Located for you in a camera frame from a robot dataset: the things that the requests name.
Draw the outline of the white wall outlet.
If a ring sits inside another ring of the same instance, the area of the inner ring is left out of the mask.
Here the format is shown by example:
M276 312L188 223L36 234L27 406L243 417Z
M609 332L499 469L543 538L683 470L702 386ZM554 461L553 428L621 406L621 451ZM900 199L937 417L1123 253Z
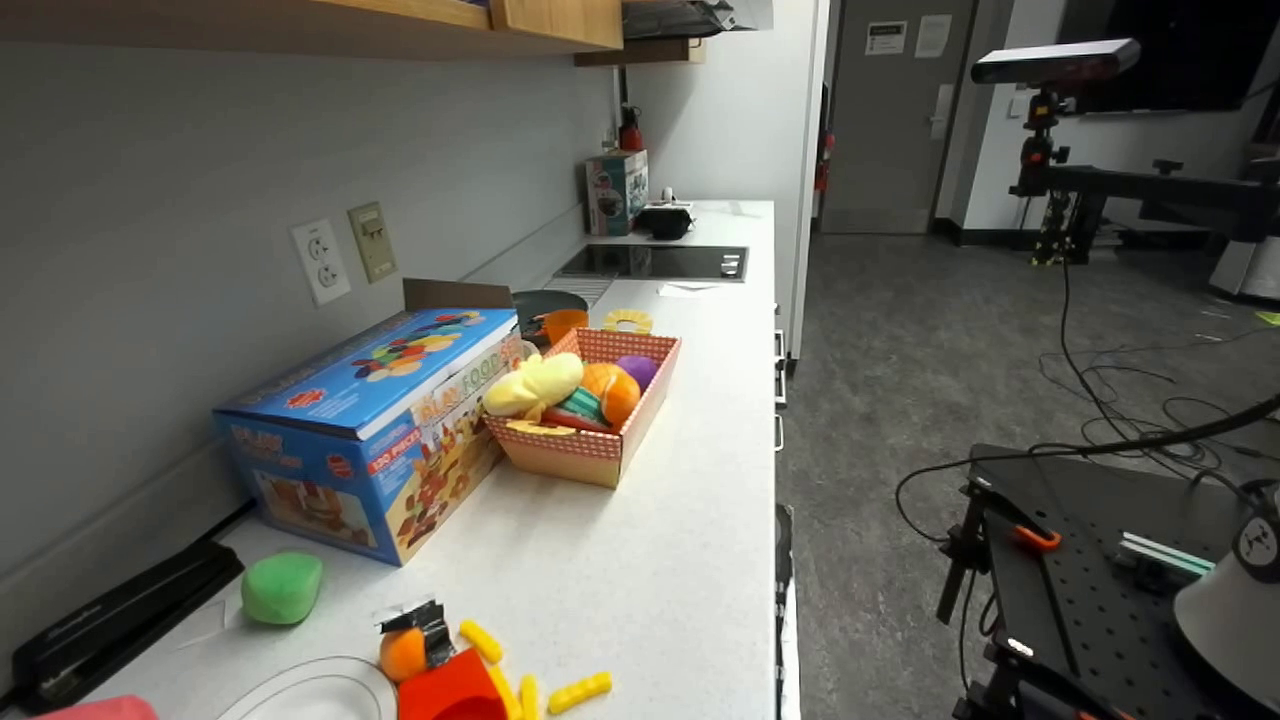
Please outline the white wall outlet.
M331 305L352 293L349 265L326 219L296 223L291 244L317 305Z

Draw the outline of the black optical breadboard table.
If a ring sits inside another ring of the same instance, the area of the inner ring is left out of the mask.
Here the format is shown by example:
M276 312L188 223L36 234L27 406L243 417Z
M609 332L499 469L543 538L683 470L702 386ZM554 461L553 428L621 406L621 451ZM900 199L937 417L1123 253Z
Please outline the black optical breadboard table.
M1277 720L1277 491L976 448L948 582L993 577L968 720Z

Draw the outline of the coral pink cloth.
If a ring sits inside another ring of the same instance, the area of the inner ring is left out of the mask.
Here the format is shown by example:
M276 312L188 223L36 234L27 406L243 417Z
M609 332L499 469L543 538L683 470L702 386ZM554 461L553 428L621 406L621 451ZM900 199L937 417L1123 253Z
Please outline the coral pink cloth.
M145 695L108 695L82 698L54 710L40 710L36 720L158 720Z

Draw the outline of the yellow banana plush toy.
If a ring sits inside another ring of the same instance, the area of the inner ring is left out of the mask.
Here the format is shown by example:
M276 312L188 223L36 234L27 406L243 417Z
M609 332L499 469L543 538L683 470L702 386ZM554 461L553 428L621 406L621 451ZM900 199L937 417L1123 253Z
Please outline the yellow banana plush toy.
M528 356L511 371L505 371L478 405L491 417L519 417L519 412L543 412L573 395L582 379L582 360L573 353L554 356Z

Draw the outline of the orange plastic cup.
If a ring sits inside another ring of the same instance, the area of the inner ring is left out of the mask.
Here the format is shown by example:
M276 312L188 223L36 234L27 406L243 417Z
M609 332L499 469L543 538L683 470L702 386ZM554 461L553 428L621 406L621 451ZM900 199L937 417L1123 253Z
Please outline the orange plastic cup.
M587 312L579 308L554 308L554 312L541 312L541 340L543 346L559 342L568 332L587 322Z

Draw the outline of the white small plate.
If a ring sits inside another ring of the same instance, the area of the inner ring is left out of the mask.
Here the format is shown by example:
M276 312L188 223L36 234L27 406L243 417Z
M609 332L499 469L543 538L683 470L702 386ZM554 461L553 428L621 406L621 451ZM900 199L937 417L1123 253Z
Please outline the white small plate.
M304 661L249 689L214 720L395 720L395 689L368 661Z

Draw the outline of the beige wall switch plate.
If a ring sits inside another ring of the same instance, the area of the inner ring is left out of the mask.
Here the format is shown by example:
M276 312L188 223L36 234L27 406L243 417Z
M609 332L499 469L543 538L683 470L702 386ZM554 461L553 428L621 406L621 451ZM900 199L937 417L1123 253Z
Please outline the beige wall switch plate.
M355 234L355 248L359 248L364 277L368 278L393 277L395 271L395 253L393 253L393 234L388 234L381 205L355 205L349 211L349 223L352 223L352 234Z

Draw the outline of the green toy ball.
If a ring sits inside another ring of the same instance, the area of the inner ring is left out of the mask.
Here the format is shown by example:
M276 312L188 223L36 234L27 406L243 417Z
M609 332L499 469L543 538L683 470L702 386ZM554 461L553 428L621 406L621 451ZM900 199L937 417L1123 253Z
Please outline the green toy ball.
M323 562L306 552L259 556L243 569L243 617L263 626L296 626L312 617L323 582Z

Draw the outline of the blue play food set box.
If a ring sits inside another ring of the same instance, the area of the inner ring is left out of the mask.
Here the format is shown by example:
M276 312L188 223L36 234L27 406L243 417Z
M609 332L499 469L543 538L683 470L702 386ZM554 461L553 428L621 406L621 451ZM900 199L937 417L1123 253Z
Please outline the blue play food set box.
M519 356L511 308L402 312L214 419L271 525L406 562L499 461L478 395Z

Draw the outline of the purple plush toy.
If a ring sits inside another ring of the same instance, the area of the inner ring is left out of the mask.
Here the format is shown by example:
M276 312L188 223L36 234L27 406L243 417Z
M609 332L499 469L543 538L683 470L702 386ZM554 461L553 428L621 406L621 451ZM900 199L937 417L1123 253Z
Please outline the purple plush toy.
M656 360L653 356L641 356L641 353L628 353L628 356L621 356L615 360L641 386L647 386L653 382L653 374L656 374Z

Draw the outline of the wooden upper cabinet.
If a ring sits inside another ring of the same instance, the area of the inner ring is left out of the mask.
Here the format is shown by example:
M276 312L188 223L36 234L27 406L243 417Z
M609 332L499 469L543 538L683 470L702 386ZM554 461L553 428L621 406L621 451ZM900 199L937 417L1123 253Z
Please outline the wooden upper cabinet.
M621 0L0 0L3 41L319 51L573 57L624 45Z

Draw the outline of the red toy fries box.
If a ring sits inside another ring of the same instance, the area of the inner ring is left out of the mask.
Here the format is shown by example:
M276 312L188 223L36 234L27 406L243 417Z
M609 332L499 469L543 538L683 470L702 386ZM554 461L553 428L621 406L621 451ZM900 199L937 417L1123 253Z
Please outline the red toy fries box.
M395 689L395 720L515 720L499 665L505 642L478 620L448 622L438 599L381 622L381 670Z

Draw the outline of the yellow pineapple slice toy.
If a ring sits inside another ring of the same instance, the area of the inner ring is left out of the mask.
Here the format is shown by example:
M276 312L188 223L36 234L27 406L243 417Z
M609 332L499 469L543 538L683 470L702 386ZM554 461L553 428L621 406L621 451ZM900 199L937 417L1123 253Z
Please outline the yellow pineapple slice toy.
M615 332L641 332L641 337L653 332L653 317L647 312L632 312L632 308L609 312L602 322L615 326Z

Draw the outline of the red checkered cardboard basket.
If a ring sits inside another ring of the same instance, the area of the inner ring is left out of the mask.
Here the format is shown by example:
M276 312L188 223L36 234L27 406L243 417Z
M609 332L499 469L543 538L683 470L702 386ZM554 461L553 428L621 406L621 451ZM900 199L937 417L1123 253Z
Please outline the red checkered cardboard basket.
M641 356L653 356L660 366L656 366L653 382L641 386L641 405L624 428L611 428L601 417L601 398L582 391L582 379L573 395L562 395L559 405L553 405L543 412L491 417L478 405L483 424L515 469L615 487L624 475L624 463L632 461L656 406L664 405L678 340L677 337L611 332L611 326L576 326L559 342L553 342L547 353L532 353L532 356L554 356L554 353L579 356L582 366L595 360L615 362L621 356L641 353Z

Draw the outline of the black stapler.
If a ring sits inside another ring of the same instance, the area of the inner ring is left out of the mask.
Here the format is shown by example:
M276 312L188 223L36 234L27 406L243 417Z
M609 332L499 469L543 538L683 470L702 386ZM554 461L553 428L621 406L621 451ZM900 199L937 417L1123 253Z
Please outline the black stapler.
M205 538L86 599L12 652L12 702L51 710L82 698L234 577L239 556Z

